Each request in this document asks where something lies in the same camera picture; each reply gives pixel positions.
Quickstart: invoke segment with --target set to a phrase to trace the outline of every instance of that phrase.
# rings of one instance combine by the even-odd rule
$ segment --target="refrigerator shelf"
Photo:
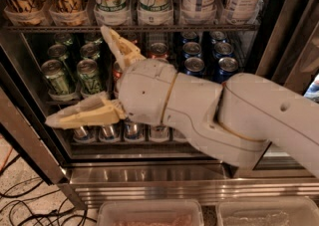
[[[115,26],[112,27],[117,32],[182,32],[182,31],[256,31],[259,29],[257,24],[244,25],[227,25],[227,24],[201,24],[201,25],[131,25],[131,26]],[[79,26],[79,27],[58,27],[58,26],[37,26],[37,27],[21,27],[6,25],[5,29],[15,33],[93,33],[100,32],[100,26]]]

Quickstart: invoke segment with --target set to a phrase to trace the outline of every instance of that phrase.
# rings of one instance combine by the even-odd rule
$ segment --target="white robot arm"
[[[122,43],[116,36],[106,40]],[[130,55],[134,50],[128,49]],[[125,117],[164,124],[203,153],[245,168],[253,168],[272,141],[319,177],[317,104],[254,75],[237,74],[223,87],[178,74],[172,65],[144,60],[140,52],[137,61],[123,65],[113,106],[97,95],[50,115],[46,124],[75,128]]]

